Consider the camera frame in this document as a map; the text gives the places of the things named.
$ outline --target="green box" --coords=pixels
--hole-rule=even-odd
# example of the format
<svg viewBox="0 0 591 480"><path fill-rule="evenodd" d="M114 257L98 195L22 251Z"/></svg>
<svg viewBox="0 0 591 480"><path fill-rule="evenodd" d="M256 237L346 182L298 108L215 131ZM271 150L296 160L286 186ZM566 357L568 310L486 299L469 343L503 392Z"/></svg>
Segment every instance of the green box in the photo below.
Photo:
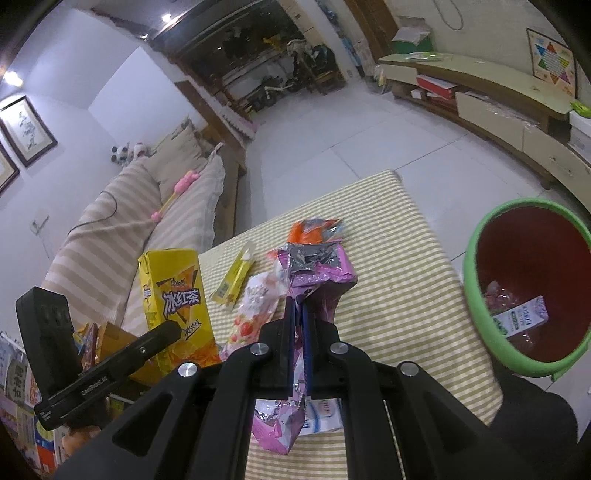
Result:
<svg viewBox="0 0 591 480"><path fill-rule="evenodd" d="M406 42L406 41L392 41L392 48L394 49L394 53L413 53L416 51L434 51L433 50L433 43L431 43L431 38L426 37L422 39L418 45L414 43Z"/></svg>

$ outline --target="snack package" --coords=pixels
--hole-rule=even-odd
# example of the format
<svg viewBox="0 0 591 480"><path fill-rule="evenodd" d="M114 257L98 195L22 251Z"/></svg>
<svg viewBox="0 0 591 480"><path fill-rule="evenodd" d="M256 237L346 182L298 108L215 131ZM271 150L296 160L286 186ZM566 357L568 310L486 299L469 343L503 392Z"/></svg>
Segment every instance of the snack package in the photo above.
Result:
<svg viewBox="0 0 591 480"><path fill-rule="evenodd" d="M226 273L220 286L212 293L211 299L226 307L228 311L234 308L246 274L255 262L255 245L253 242L246 242L244 247L238 252L234 263Z"/></svg>
<svg viewBox="0 0 591 480"><path fill-rule="evenodd" d="M259 445L270 452L287 455L306 421L306 381L304 353L294 353L294 389L287 400L257 400L252 419L252 434Z"/></svg>
<svg viewBox="0 0 591 480"><path fill-rule="evenodd" d="M343 428L340 415L340 404L337 398L322 400L306 399L306 420L301 428L300 436L313 433L334 432Z"/></svg>
<svg viewBox="0 0 591 480"><path fill-rule="evenodd" d="M287 287L276 273L259 273L248 280L244 298L220 357L226 361L234 350L258 340L261 327L271 321L279 298Z"/></svg>
<svg viewBox="0 0 591 480"><path fill-rule="evenodd" d="M341 220L308 218L294 223L287 236L290 244L324 244L343 238L345 226Z"/></svg>
<svg viewBox="0 0 591 480"><path fill-rule="evenodd" d="M298 301L307 298L316 315L334 322L341 295L357 282L355 270L343 247L337 242L287 244L278 251L278 260L287 271L289 295ZM301 432L331 432L342 426L337 399L325 400L323 404L306 399L305 370L309 366L304 363L303 336L298 328L295 342L292 396L287 400L257 400L252 424L252 432L261 447L283 455L289 453Z"/></svg>

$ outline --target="yellow snack stick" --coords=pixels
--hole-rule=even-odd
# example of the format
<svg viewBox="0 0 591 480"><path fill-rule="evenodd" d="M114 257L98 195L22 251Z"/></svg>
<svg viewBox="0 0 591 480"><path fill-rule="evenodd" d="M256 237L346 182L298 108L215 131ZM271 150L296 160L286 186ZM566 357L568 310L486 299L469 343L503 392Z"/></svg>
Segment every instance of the yellow snack stick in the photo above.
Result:
<svg viewBox="0 0 591 480"><path fill-rule="evenodd" d="M227 310L232 310L238 297L240 290L244 284L244 279L252 264L255 262L255 244L251 241L246 242L244 247L238 252L230 270L226 273L219 287L211 295L211 299L226 307Z"/></svg>

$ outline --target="green bin rim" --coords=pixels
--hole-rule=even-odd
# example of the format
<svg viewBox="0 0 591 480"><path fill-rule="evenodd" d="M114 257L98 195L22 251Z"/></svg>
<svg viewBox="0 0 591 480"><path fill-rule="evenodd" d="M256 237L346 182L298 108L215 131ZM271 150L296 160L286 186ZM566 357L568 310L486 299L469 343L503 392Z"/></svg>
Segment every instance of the green bin rim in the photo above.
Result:
<svg viewBox="0 0 591 480"><path fill-rule="evenodd" d="M491 220L518 207L546 208L562 215L577 228L581 235L583 235L583 238L591 250L591 233L589 233L587 227L574 213L562 205L550 200L536 198L522 198L503 203L488 213L488 215L480 221L470 238L463 265L464 293L466 295L466 302L472 315L472 319L482 340L488 349L505 366L513 370L515 373L527 377L546 377L547 375L552 375L554 377L553 379L556 380L572 367L587 351L587 346L591 340L591 329L587 330L587 333L577 348L563 359L556 362L540 362L533 360L511 345L495 327L494 322L489 321L491 319L491 314L488 311L482 292L480 291L478 272L476 270L476 251L482 231Z"/></svg>

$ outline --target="drawer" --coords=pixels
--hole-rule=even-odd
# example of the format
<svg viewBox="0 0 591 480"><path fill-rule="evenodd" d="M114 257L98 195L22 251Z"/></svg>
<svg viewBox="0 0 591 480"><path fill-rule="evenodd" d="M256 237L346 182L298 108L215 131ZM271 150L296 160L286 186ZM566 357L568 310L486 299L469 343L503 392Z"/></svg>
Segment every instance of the drawer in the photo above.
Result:
<svg viewBox="0 0 591 480"><path fill-rule="evenodd" d="M310 20L310 17L304 12L297 3L293 3L291 7L286 10L287 14L295 23L295 26L300 29L301 32L308 31L314 27L314 22Z"/></svg>
<svg viewBox="0 0 591 480"><path fill-rule="evenodd" d="M526 122L508 116L498 107L465 93L456 93L457 113L517 150L523 150L523 130Z"/></svg>
<svg viewBox="0 0 591 480"><path fill-rule="evenodd" d="M283 10L285 10L285 11L292 8L294 6L295 2L296 2L296 0L277 0L277 3L279 3L283 7Z"/></svg>
<svg viewBox="0 0 591 480"><path fill-rule="evenodd" d="M412 67L401 67L400 65L386 65L380 64L384 69L384 75L388 80L397 80L398 82L410 83L418 85L417 83L417 69Z"/></svg>
<svg viewBox="0 0 591 480"><path fill-rule="evenodd" d="M320 35L320 32L316 27L309 29L308 31L304 32L304 37L310 44L314 47L316 45L321 45L324 43L324 38Z"/></svg>
<svg viewBox="0 0 591 480"><path fill-rule="evenodd" d="M548 170L591 211L591 168L576 153L532 126L524 129L523 152Z"/></svg>

